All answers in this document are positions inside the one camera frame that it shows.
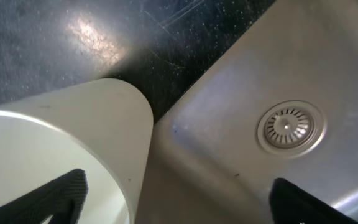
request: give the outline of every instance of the dark speckled stone surface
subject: dark speckled stone surface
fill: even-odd
[[[123,79],[158,120],[273,0],[0,0],[0,104]]]

